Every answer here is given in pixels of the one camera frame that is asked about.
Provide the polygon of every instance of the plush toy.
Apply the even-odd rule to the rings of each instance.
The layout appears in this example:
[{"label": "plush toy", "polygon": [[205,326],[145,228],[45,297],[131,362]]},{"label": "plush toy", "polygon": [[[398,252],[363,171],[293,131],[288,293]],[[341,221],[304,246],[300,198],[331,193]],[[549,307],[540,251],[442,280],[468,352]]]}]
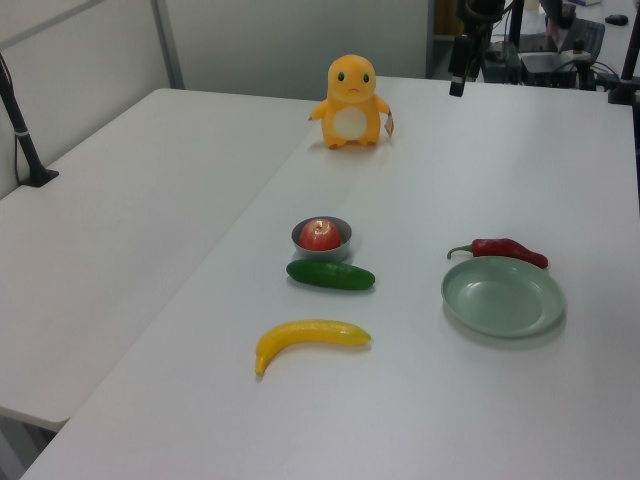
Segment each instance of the plush toy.
[{"label": "plush toy", "polygon": [[380,113],[388,115],[385,129],[393,133],[389,105],[376,95],[376,73],[366,58],[345,55],[331,64],[327,98],[311,112],[309,120],[322,119],[322,134],[333,149],[349,141],[375,145],[380,137]]}]

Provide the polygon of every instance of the white table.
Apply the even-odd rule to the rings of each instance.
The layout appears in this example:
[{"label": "white table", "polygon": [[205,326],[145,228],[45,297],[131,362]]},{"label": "white table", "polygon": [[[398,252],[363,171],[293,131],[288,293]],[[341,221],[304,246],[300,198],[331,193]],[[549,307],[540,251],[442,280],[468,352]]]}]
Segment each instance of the white table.
[{"label": "white table", "polygon": [[[382,79],[396,133],[375,149],[328,151],[316,125],[24,480],[637,478],[630,109],[448,89]],[[287,278],[290,230],[314,215],[351,223],[373,292]],[[566,321],[543,336],[443,313],[440,282],[468,258],[449,248],[503,236],[546,254],[564,290]],[[258,338],[313,317],[359,324],[371,349],[291,348],[257,381]]]},{"label": "white table", "polygon": [[311,128],[312,102],[159,90],[0,202],[0,414],[58,430]]}]

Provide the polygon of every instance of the green cucumber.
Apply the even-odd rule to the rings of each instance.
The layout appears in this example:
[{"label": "green cucumber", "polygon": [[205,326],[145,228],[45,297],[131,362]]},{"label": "green cucumber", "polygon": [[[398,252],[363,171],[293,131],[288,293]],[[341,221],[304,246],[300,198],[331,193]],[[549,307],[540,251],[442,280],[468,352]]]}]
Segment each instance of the green cucumber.
[{"label": "green cucumber", "polygon": [[287,273],[300,283],[341,290],[366,290],[376,281],[373,273],[363,268],[317,260],[294,260],[287,265]]}]

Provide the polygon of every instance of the apple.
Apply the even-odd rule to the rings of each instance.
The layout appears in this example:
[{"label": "apple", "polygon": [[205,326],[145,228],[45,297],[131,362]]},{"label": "apple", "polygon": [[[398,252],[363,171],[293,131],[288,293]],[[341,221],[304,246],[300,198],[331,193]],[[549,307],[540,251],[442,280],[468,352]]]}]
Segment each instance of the apple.
[{"label": "apple", "polygon": [[340,246],[340,232],[335,223],[325,218],[314,218],[302,228],[298,244],[307,250],[332,250]]}]

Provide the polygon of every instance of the banana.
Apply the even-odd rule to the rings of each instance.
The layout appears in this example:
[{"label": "banana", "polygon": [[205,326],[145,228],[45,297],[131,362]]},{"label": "banana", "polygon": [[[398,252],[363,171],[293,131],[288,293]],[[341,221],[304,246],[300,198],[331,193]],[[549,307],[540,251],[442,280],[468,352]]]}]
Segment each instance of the banana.
[{"label": "banana", "polygon": [[357,325],[336,320],[298,320],[287,322],[265,333],[256,346],[256,374],[263,376],[269,362],[280,350],[302,342],[337,345],[365,345],[371,335]]}]

